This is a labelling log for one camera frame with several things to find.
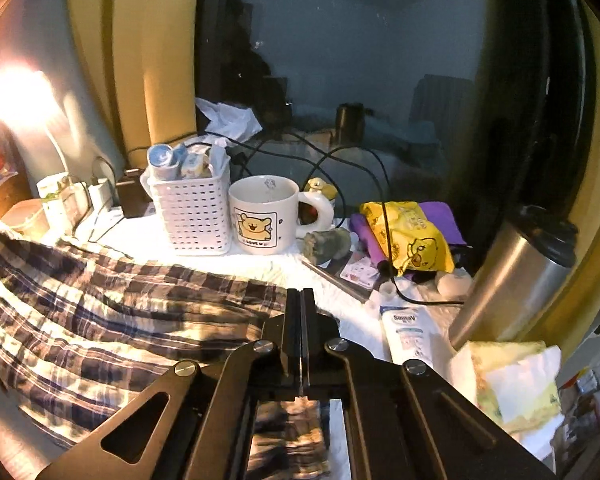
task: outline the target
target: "white mug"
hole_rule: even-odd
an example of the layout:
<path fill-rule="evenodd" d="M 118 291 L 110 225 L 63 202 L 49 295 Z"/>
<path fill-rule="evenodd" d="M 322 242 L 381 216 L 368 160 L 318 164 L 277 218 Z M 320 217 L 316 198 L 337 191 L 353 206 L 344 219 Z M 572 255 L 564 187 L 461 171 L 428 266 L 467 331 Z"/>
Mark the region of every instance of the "white mug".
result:
<path fill-rule="evenodd" d="M 298 225 L 298 202 L 315 207 L 318 219 Z M 236 239 L 253 254 L 276 254 L 296 238 L 326 231 L 333 222 L 333 205 L 322 193 L 301 192 L 293 180 L 276 175 L 249 176 L 231 184 L 229 210 Z"/>

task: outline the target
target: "yellow curtain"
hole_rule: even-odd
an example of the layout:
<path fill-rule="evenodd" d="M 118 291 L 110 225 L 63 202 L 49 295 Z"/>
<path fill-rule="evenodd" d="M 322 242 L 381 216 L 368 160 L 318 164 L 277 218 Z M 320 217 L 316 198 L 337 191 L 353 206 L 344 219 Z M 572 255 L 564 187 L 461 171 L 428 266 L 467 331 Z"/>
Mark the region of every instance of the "yellow curtain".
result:
<path fill-rule="evenodd" d="M 76 46 L 123 151 L 196 129 L 197 0 L 69 0 Z M 128 156 L 146 166 L 146 153 Z"/>
<path fill-rule="evenodd" d="M 584 180 L 570 213 L 580 233 L 578 265 L 547 311 L 530 324 L 523 340 L 557 344 L 566 359 L 577 348 L 600 309 L 600 22 L 587 9 L 596 53 L 596 109 Z"/>

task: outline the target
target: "thermos lid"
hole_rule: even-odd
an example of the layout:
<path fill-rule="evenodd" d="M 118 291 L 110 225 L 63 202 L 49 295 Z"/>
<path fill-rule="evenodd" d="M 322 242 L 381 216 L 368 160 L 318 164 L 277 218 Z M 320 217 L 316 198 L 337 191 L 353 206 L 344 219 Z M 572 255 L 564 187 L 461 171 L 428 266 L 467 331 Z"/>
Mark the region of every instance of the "thermos lid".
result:
<path fill-rule="evenodd" d="M 512 224 L 542 256 L 563 267 L 576 263 L 578 228 L 537 205 L 520 206 Z"/>

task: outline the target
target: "yellow snack bag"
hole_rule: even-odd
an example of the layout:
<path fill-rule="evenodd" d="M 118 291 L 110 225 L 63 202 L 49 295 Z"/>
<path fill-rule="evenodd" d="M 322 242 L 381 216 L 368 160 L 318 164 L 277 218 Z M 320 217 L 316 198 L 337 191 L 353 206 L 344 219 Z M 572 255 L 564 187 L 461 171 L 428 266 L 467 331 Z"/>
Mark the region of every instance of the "yellow snack bag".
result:
<path fill-rule="evenodd" d="M 392 259 L 398 275 L 407 270 L 444 270 L 453 272 L 454 261 L 446 240 L 427 220 L 417 202 L 386 202 L 392 242 Z M 382 205 L 367 202 L 360 206 L 384 254 L 388 256 Z"/>

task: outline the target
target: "plaid blanket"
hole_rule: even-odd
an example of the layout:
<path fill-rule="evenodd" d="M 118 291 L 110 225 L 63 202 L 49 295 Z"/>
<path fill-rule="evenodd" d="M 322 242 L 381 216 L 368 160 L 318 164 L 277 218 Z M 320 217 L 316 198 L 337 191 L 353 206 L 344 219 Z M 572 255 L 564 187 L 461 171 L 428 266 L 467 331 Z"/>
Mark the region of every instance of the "plaid blanket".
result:
<path fill-rule="evenodd" d="M 96 244 L 25 240 L 0 222 L 0 379 L 62 446 L 86 437 L 174 362 L 256 340 L 286 290 Z M 260 406 L 248 478 L 328 474 L 316 402 Z"/>

